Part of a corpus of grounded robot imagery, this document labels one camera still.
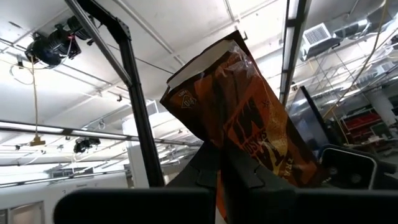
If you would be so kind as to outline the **long LED light bar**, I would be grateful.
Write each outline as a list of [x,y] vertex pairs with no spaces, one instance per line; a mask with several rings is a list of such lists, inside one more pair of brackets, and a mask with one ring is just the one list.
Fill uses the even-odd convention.
[[35,124],[11,122],[0,120],[0,132],[12,132],[12,133],[38,133],[38,134],[49,134],[56,136],[74,136],[74,137],[93,137],[108,140],[119,140],[119,141],[134,141],[139,142],[139,136],[131,136],[124,134],[111,134],[101,133],[96,131],[85,131],[81,129],[63,128],[56,126],[36,126]]

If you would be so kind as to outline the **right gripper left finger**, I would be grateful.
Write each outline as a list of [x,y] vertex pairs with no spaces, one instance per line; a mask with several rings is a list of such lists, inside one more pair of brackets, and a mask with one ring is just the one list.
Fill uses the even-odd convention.
[[220,150],[204,142],[185,168],[166,187],[216,189]]

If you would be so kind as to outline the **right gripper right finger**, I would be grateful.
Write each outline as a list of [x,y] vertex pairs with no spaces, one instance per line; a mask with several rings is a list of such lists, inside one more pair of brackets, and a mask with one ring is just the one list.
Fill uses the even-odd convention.
[[222,151],[221,180],[229,224],[292,224],[296,187],[245,152]]

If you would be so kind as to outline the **white grille ventilation unit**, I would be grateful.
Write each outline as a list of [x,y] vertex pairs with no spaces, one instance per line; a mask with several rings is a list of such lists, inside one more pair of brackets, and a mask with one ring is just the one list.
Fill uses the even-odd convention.
[[300,48],[300,60],[307,61],[330,48],[337,47],[344,39],[361,37],[370,25],[368,19],[363,19],[334,31],[327,28],[325,23],[305,30]]

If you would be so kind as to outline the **black ceiling light fixture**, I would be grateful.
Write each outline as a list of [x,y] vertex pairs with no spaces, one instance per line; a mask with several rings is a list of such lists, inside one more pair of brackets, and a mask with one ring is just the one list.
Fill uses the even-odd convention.
[[279,101],[285,106],[289,98],[297,56],[312,0],[287,0],[283,31],[282,71]]

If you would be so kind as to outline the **red bin shelf rack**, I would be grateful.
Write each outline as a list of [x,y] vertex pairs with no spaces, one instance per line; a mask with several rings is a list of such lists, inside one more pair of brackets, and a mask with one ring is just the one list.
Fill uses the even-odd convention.
[[374,109],[371,109],[341,118],[340,121],[349,143],[360,144],[373,135],[371,126],[381,123],[382,119]]

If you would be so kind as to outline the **black monitor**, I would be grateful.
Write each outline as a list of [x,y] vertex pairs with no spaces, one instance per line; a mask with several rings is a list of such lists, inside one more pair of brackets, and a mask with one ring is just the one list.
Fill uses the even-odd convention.
[[321,114],[304,86],[298,88],[289,108],[289,117],[312,151],[334,143]]

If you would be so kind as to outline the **black aluminium rig frame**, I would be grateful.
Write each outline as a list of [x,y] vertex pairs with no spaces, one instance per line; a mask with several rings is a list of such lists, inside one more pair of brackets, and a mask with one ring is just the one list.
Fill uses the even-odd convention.
[[[84,30],[91,36],[100,51],[112,65],[121,80],[127,86],[130,96],[134,121],[140,144],[140,152],[130,149],[133,155],[142,158],[146,176],[142,176],[142,168],[137,165],[137,159],[131,157],[131,169],[135,175],[135,187],[163,187],[164,178],[157,149],[147,113],[146,101],[142,91],[142,85],[137,70],[136,59],[131,44],[131,33],[128,26],[117,17],[113,16],[95,0],[64,0],[72,10]],[[106,42],[101,38],[96,26],[88,16],[92,16],[106,26],[120,49],[121,60],[119,62],[112,54]]]

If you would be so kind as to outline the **small orange snack packet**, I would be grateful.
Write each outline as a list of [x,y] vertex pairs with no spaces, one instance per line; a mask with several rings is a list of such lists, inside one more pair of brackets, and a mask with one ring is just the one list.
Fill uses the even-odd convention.
[[325,170],[261,75],[239,32],[218,40],[172,75],[160,102],[203,143],[220,150],[216,189],[210,190],[227,223],[221,153],[231,148],[296,187],[292,224],[320,223],[321,206],[308,190],[321,186]]

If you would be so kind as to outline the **black device with white rim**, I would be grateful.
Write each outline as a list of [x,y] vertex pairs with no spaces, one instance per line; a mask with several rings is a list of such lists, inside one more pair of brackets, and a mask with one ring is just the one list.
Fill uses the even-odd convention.
[[370,152],[328,144],[323,146],[320,164],[329,173],[327,182],[342,189],[398,190],[394,164]]

